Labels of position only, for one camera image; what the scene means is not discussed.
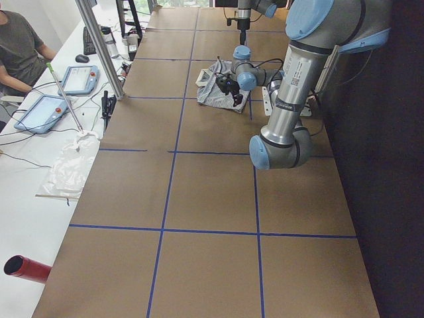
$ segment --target dark t-shirt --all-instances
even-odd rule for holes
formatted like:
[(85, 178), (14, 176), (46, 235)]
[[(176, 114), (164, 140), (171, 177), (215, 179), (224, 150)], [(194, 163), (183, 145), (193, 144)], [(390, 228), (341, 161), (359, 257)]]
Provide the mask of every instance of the dark t-shirt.
[[(22, 15), (3, 12), (8, 22), (0, 25), (0, 66), (4, 65), (10, 76), (33, 86), (46, 69), (46, 62), (35, 50), (43, 45), (43, 41)], [(20, 93), (10, 87), (3, 91), (7, 95)]]

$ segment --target person's arm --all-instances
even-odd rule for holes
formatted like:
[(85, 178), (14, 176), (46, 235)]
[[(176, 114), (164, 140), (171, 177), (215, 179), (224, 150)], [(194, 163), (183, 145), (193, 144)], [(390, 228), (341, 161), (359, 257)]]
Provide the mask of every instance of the person's arm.
[(56, 56), (56, 52), (45, 44), (42, 44), (41, 46), (36, 48), (36, 51), (40, 53), (46, 60), (49, 61), (53, 60), (53, 58)]
[(22, 91), (24, 93), (29, 93), (32, 90), (30, 85), (27, 85), (19, 79), (13, 78), (7, 73), (6, 68), (2, 65), (0, 66), (0, 83), (3, 85), (9, 86), (17, 91)]

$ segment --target red cylinder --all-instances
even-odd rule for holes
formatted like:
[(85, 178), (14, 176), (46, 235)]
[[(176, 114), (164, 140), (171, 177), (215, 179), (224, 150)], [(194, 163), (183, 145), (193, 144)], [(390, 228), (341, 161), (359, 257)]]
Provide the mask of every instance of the red cylinder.
[(22, 255), (10, 258), (4, 267), (6, 275), (24, 278), (45, 284), (51, 271), (51, 267)]

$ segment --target tablet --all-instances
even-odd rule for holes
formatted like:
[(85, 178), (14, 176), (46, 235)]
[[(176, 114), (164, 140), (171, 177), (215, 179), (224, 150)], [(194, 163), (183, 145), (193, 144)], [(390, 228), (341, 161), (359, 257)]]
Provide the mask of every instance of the tablet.
[(42, 95), (19, 119), (14, 127), (36, 134), (47, 133), (66, 112), (66, 101), (59, 96)]
[(98, 78), (97, 66), (69, 66), (62, 80), (62, 87), (66, 95), (89, 95), (95, 88)]

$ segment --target green tip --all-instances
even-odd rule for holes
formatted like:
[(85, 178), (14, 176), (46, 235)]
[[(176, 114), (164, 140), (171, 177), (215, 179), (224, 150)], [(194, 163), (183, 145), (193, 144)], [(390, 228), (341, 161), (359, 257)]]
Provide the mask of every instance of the green tip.
[(47, 64), (48, 69), (49, 69), (51, 72), (53, 72), (52, 64), (51, 64), (51, 63), (46, 63), (46, 64)]

